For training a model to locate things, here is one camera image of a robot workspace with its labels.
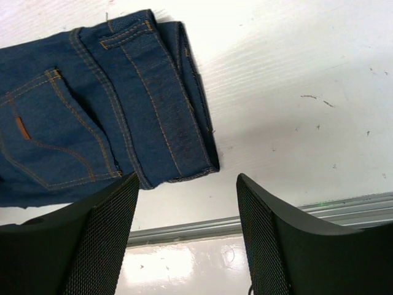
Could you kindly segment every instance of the back pocket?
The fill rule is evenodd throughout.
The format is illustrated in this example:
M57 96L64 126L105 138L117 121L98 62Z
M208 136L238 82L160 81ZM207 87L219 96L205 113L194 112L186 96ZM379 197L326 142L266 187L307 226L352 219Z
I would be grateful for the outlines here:
M73 99L57 69L0 98L0 150L49 190L121 175L106 135Z

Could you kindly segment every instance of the dirt speck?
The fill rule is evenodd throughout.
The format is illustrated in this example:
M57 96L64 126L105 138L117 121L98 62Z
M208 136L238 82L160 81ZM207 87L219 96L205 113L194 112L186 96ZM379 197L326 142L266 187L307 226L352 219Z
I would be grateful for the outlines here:
M324 100L324 103L325 103L327 106L330 106L331 108L335 108L335 106L332 105L331 103L329 103L328 101L325 101L325 100Z
M317 99L317 97L314 95L300 95L300 97L311 97L314 98L315 100Z

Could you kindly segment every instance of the scratch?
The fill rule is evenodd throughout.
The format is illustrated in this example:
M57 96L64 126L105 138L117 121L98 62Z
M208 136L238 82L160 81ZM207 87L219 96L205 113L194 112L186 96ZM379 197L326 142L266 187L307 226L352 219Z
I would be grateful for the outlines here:
M327 69L334 69L334 68L337 68L337 67L339 67L339 66L343 66L343 65L347 65L347 64L348 64L348 63L340 63L339 65L331 66L331 67L329 67L329 68L322 69L321 71L326 71Z
M311 97L314 98L315 100L317 99L317 97L314 95L300 95L300 97Z
M332 11L334 11L334 10L337 10L337 9L340 9L340 8L342 8L342 7L344 7L344 6L345 6L345 4L344 4L344 5L341 5L341 6L338 6L338 7L334 8L334 9L332 9L330 12L332 12Z
M325 103L325 104L327 104L328 106L330 106L331 108L335 108L335 106L334 106L334 105L332 105L332 104L328 103L328 102L327 102L327 101L325 101L325 100L324 100L324 103Z
M232 247L231 247L231 250L232 250L233 257L232 257L232 260L229 262L229 264L231 264L235 260L235 251Z

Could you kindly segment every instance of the denim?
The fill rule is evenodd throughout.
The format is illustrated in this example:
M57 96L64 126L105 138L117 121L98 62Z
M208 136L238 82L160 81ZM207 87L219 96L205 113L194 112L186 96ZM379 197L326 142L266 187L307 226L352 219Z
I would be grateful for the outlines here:
M0 50L0 206L75 202L219 171L179 22L150 10Z

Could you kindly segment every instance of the black mesh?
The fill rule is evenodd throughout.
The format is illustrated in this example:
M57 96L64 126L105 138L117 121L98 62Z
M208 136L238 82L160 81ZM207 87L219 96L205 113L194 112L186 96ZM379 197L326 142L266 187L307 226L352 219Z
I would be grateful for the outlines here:
M119 279L139 184L130 178L91 211L64 295L112 295Z
M290 295L283 268L279 241L275 235L274 216L256 199L254 193L238 180L238 203L247 259L255 295Z

